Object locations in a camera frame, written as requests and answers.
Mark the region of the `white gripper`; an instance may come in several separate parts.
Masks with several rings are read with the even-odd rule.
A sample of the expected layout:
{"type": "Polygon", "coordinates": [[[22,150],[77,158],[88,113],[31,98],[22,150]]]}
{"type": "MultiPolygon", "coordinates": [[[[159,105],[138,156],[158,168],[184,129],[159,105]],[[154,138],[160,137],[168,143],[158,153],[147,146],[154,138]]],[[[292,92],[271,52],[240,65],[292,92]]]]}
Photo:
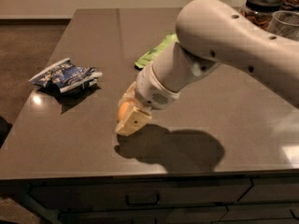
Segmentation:
{"type": "Polygon", "coordinates": [[[151,114],[136,107],[136,99],[152,109],[165,109],[180,96],[179,92],[170,91],[158,80],[153,70],[153,63],[143,68],[137,78],[126,90],[118,102],[118,108],[129,107],[125,118],[117,122],[116,133],[129,136],[147,125],[151,114]]]}

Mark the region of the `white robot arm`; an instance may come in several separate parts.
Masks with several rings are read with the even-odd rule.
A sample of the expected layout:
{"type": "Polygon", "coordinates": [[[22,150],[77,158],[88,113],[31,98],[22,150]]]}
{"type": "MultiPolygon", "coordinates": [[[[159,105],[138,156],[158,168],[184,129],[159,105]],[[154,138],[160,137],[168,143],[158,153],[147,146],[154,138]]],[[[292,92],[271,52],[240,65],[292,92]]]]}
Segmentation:
{"type": "Polygon", "coordinates": [[[178,14],[178,40],[138,74],[119,100],[116,133],[131,135],[153,110],[176,101],[188,84],[228,64],[294,106],[299,100],[299,43],[255,26],[219,0],[194,0],[178,14]]]}

